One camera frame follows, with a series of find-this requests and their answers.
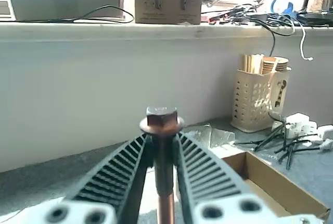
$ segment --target floor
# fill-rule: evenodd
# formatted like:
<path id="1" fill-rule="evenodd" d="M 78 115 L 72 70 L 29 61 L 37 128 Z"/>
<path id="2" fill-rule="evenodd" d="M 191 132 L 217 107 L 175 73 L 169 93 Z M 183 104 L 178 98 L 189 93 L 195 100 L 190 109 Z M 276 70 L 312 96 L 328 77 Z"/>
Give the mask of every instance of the floor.
<path id="1" fill-rule="evenodd" d="M 212 121 L 212 127 L 234 132 L 239 142 L 261 140 L 265 132 L 245 134 L 231 127 L 226 121 Z M 119 145 L 101 148 L 78 155 L 51 160 L 42 164 L 28 166 L 4 173 L 0 173 L 0 222 L 12 215 L 12 212 L 35 206 L 44 201 L 58 199 L 64 196 L 69 188 L 88 172 L 103 157 L 112 152 Z M 295 155 L 289 171 L 285 165 L 278 164 L 273 147 L 258 152 L 257 155 L 272 163 L 272 166 L 285 174 L 306 191 L 321 200 L 326 206 L 333 206 L 333 153 L 302 152 Z M 156 223 L 155 178 L 153 171 L 146 175 L 143 201 L 140 207 L 138 223 Z M 23 212 L 12 220 L 17 220 Z M 176 223 L 183 223 L 179 203 L 175 204 Z M 329 223 L 333 223 L 331 214 Z"/>

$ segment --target copper bolt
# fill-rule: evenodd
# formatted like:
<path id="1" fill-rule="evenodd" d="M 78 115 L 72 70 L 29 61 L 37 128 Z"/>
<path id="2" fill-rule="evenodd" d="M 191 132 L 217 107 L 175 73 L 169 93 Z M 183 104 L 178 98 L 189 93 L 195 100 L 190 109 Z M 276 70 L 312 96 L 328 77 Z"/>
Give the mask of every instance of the copper bolt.
<path id="1" fill-rule="evenodd" d="M 142 131 L 161 136 L 175 135 L 182 130 L 184 121 L 176 108 L 148 107 L 147 117 L 140 122 Z"/>

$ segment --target windowsill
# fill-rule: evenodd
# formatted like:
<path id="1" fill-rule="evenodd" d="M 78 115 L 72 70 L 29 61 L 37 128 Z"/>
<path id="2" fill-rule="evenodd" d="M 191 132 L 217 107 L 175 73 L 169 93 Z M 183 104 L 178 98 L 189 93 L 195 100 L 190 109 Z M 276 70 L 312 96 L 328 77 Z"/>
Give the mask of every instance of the windowsill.
<path id="1" fill-rule="evenodd" d="M 281 33 L 289 28 L 275 29 Z M 306 27 L 307 36 L 332 36 L 333 28 Z M 161 24 L 56 24 L 0 22 L 1 42 L 105 41 L 105 40 L 191 40 L 271 37 L 261 26 L 209 26 Z M 301 28 L 293 36 L 300 37 Z"/>

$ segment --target plastic basket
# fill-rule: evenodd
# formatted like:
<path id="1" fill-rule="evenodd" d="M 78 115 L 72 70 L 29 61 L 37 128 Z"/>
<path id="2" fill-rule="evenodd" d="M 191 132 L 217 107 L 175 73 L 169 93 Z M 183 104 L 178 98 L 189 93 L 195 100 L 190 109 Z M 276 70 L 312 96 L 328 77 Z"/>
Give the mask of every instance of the plastic basket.
<path id="1" fill-rule="evenodd" d="M 238 70 L 232 126 L 246 133 L 271 127 L 268 111 L 282 113 L 290 71 L 254 74 Z"/>

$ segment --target white wall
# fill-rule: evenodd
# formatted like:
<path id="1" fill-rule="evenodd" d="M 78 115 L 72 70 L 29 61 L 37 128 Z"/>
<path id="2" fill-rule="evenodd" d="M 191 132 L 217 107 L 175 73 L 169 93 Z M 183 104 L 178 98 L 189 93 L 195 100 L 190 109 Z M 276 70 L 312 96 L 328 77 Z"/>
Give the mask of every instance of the white wall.
<path id="1" fill-rule="evenodd" d="M 0 171 L 126 141 L 149 105 L 188 124 L 229 115 L 240 54 L 271 47 L 257 28 L 76 27 L 0 27 Z M 332 123 L 333 37 L 308 35 L 311 62 L 299 32 L 277 39 L 293 68 L 285 113 Z"/>

